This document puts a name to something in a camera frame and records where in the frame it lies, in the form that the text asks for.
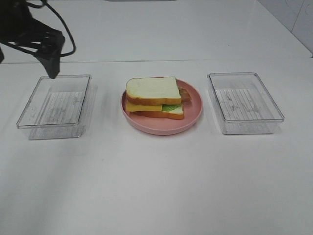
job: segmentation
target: yellow cheese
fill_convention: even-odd
[[[142,104],[132,104],[126,100],[126,111],[136,112],[136,111],[162,111],[162,105],[142,105]]]

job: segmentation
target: plate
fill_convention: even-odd
[[[185,131],[190,128],[199,119],[203,102],[199,92],[191,86],[190,84],[178,80],[177,85],[179,87],[185,88],[191,96],[191,101],[184,103],[184,119],[175,120],[168,118],[155,118],[155,117],[145,117],[133,114],[132,112],[127,112],[125,110],[126,95],[125,92],[121,97],[121,107],[124,116],[128,122],[138,130],[143,132],[153,134],[153,135],[173,135],[179,132]]]

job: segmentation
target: black cable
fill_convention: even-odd
[[[61,54],[60,57],[65,57],[65,56],[69,56],[69,55],[74,54],[74,52],[76,51],[76,45],[75,45],[73,36],[72,36],[72,34],[70,33],[70,31],[69,31],[69,28],[68,28],[67,24],[65,23],[65,21],[63,20],[63,18],[60,16],[60,14],[59,14],[56,10],[54,10],[53,7],[50,6],[49,3],[46,2],[45,5],[60,19],[60,21],[62,22],[62,24],[63,24],[65,30],[67,31],[67,34],[68,34],[68,36],[69,36],[69,38],[70,38],[70,41],[72,42],[72,45],[73,45],[73,50],[72,50],[71,52]]]
[[[41,0],[41,2],[43,3],[41,5],[36,5],[36,4],[30,3],[30,2],[27,2],[27,6],[30,6],[30,7],[38,9],[38,8],[44,7],[47,4],[47,0]]]

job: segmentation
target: bread slice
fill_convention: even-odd
[[[175,77],[130,79],[126,84],[126,98],[133,104],[181,104]]]
[[[184,119],[184,111],[183,111],[183,104],[177,105],[174,109],[171,110],[170,106],[173,105],[163,105],[162,111],[137,111],[133,112],[137,115],[143,115],[149,118],[170,118],[170,119]]]

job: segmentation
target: transparent tray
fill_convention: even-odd
[[[90,75],[39,79],[18,122],[29,140],[80,137],[86,130]]]
[[[270,134],[284,121],[258,74],[211,73],[207,77],[223,134]]]

